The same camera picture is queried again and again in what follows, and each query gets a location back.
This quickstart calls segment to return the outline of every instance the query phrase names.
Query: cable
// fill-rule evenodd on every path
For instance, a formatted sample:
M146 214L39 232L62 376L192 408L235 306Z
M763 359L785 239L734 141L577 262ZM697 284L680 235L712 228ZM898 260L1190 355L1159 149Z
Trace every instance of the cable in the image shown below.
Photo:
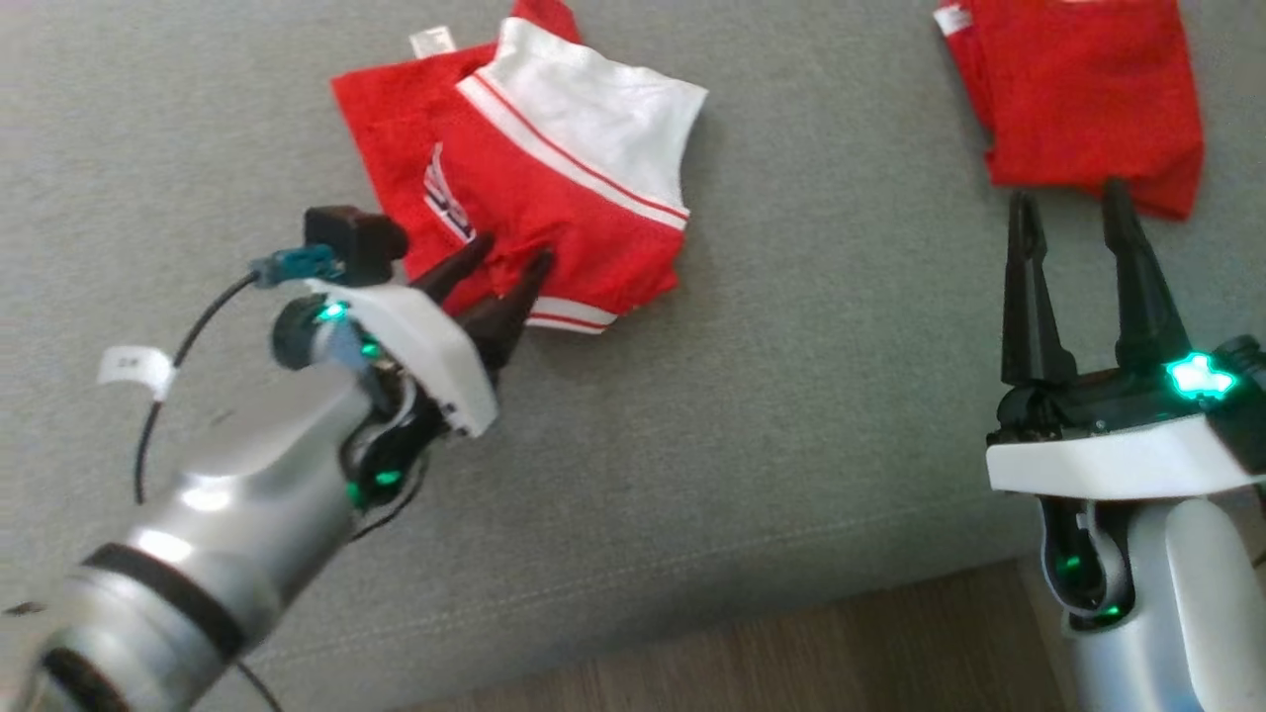
M277 702L277 698L272 696L272 690L268 689L268 685L263 684L263 680L260 679L260 675L254 674L254 670L248 668L246 663L241 661L237 663L237 669L238 673L242 673L242 677L246 678L246 682L251 683L251 687L253 687L254 690L260 693L260 697L263 698L263 702L268 706L268 709L271 709L272 712L284 712L281 709L281 703Z
M1262 518L1266 519L1266 484L1257 485L1257 503L1261 504ZM1262 551L1257 555L1257 559L1253 559L1253 569L1261 569L1262 564L1266 564L1266 551Z
M348 544L352 544L353 541L361 541L362 538L370 536L375 531L381 530L382 527L390 524L391 519L395 519L396 517L399 517L400 512L404 512L404 508L408 507L418 497L419 492L422 492L422 479L423 479L422 475L423 475L423 473L419 469L418 474L414 475L414 478L413 478L413 486L409 488L408 494L405 494L404 498L400 499L399 504L396 504L381 519L373 522L372 524L367 524L361 531L358 531L354 535L352 535L352 538L348 541Z
M246 275L233 283L232 286L225 289L206 307L206 309L203 310L203 315L197 317L192 328L190 328L189 333L185 334L185 341L182 341L180 343L180 348L176 350L176 357L171 362L172 375L175 375L185 364L189 351L194 347L194 342L197 341L203 329L206 328L208 322L211 321L211 317L214 317L220 308L228 304L230 299L237 296L238 293L254 284L258 279L258 272ZM146 503L146 456L149 454L149 438L153 436L160 410L162 410L162 400L154 400L153 404L149 405L149 414L146 417L146 424L141 428L141 440L137 441L137 460L132 469L132 493L137 504Z

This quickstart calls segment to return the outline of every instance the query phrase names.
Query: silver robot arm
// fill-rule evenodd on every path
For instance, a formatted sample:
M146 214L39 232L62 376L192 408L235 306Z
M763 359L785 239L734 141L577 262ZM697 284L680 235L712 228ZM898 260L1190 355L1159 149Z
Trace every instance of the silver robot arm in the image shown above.
M1119 367L1079 374L1042 274L1037 205L1012 200L990 483L1037 495L1042 568L1087 712L1266 708L1266 598L1228 516L1203 499L1266 480L1266 356L1191 350L1125 185L1104 190Z
M357 374L325 362L220 422L170 500L19 620L29 683L13 708L191 707L352 536L341 451L371 412Z
M185 454L170 498L51 601L0 621L0 709L191 707L344 545L408 504L432 441L477 437L496 418L494 384L552 255L454 321L438 304L489 237L408 286L386 281L405 242L385 217L313 209L305 243L252 265L262 286L308 279L315 293L273 329L273 356L292 372L216 423Z

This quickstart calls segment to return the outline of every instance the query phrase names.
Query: shorts logo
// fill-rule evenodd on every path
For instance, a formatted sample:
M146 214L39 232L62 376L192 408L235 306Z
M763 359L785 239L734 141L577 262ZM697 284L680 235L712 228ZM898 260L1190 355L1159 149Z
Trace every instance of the shorts logo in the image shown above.
M427 188L427 205L448 226L448 229L453 231L457 239L467 243L475 239L475 228L471 227L466 210L453 198L453 191L448 189L448 181L444 180L444 168L439 165L439 155L443 149L444 144L437 143L436 151L430 156L430 163L427 166L423 180Z

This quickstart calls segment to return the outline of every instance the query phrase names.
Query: couch cushion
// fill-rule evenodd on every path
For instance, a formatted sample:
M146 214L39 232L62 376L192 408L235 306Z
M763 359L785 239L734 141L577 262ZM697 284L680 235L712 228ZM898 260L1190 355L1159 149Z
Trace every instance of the couch cushion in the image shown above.
M372 194L327 80L437 24L491 39L503 1L80 0L6 15L3 601L134 516L147 403L94 388L115 343L173 348L309 205ZM341 555L253 660L292 709L454 693L732 616L1034 551L989 492L1006 194L934 3L576 0L611 58L711 94L684 166L681 286L601 337L533 332L504 419L434 457L419 502ZM1147 222L1193 340L1257 329L1263 10L1185 3L1208 133L1188 224ZM1043 191L1066 345L1112 364L1098 208ZM172 390L153 489L277 372L248 294ZM258 704L235 675L208 708Z

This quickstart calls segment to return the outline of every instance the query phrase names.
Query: white clothing tag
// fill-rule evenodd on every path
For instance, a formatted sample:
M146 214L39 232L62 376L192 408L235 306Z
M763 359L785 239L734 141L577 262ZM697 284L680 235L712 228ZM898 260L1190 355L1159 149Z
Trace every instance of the white clothing tag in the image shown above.
M941 34L946 37L971 27L971 13L963 10L962 5L946 5L932 13L932 16L941 25Z
M133 381L149 386L154 400L167 398L171 383L176 380L176 369L171 359L151 346L111 346L101 355L101 369L96 383Z
M432 54L446 54L456 52L453 34L448 32L448 25L433 27L409 35L409 44L413 46L413 56L425 60Z

